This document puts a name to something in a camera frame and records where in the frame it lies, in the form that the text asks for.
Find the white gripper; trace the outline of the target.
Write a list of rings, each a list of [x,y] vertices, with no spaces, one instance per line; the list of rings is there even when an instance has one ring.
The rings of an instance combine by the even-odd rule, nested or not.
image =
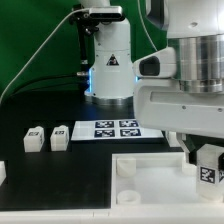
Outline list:
[[[142,127],[177,132],[189,164],[197,163],[197,150],[188,134],[224,138],[224,94],[140,87],[134,94],[134,114]]]

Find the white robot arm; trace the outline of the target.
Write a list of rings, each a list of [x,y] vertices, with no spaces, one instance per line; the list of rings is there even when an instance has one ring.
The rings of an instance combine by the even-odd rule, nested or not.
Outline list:
[[[145,0],[146,17],[167,32],[167,45],[136,61],[122,8],[80,2],[96,29],[88,100],[131,99],[145,128],[224,139],[224,0]]]

